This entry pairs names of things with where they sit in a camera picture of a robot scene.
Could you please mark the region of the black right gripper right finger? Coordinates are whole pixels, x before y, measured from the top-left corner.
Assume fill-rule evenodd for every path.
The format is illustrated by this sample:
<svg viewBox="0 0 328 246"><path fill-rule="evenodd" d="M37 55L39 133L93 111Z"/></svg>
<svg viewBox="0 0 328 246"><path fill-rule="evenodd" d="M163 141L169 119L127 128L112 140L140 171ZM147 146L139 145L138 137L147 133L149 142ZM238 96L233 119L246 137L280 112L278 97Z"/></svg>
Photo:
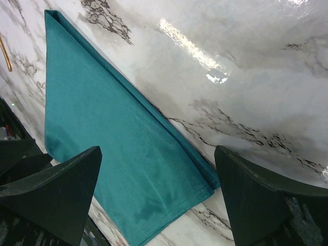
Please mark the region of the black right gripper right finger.
<svg viewBox="0 0 328 246"><path fill-rule="evenodd" d="M282 176L224 146L214 157L236 245L327 245L327 189Z"/></svg>

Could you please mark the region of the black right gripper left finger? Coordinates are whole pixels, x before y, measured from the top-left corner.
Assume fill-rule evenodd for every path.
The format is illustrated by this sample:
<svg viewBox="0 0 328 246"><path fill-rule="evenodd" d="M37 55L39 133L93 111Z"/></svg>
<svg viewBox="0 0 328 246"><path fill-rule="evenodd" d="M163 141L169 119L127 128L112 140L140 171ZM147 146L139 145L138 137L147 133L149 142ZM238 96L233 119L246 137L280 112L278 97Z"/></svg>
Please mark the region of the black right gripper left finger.
<svg viewBox="0 0 328 246"><path fill-rule="evenodd" d="M79 245L102 160L93 146L56 166L1 187L1 205L60 240Z"/></svg>

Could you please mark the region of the teal cloth napkin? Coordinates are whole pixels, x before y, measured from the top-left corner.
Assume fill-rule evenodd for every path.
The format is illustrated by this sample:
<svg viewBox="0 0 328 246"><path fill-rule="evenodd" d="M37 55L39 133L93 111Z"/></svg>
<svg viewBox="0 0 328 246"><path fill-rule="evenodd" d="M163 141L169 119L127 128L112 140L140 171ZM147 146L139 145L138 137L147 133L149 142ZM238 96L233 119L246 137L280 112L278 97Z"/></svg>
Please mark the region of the teal cloth napkin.
<svg viewBox="0 0 328 246"><path fill-rule="evenodd" d="M99 146L94 197L129 245L145 245L212 196L218 176L60 12L44 16L46 149L63 162Z"/></svg>

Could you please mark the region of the gold spoon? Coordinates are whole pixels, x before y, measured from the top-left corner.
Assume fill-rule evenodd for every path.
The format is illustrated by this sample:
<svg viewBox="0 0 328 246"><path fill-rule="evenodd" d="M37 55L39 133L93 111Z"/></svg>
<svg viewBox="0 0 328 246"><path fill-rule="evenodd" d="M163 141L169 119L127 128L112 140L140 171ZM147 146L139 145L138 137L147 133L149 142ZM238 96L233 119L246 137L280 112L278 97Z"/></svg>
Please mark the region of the gold spoon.
<svg viewBox="0 0 328 246"><path fill-rule="evenodd" d="M8 67L8 71L9 72L12 72L12 65L10 63L10 59L9 59L9 56L7 54L7 51L5 49L5 46L4 46L4 43L3 43L3 40L2 38L0 37L0 46L1 46L1 50L2 50L2 53L3 53L3 56L5 58L5 61L6 61L6 64L7 64L7 67Z"/></svg>

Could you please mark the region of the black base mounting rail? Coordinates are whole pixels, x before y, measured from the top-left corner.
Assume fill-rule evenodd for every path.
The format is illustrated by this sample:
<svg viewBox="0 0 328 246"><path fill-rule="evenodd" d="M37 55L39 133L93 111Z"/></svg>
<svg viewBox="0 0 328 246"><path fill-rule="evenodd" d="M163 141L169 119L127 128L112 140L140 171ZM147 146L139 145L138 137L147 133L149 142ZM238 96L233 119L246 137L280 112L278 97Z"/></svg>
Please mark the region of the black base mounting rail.
<svg viewBox="0 0 328 246"><path fill-rule="evenodd" d="M12 109L1 97L1 139L32 139ZM110 245L90 216L87 217L80 245Z"/></svg>

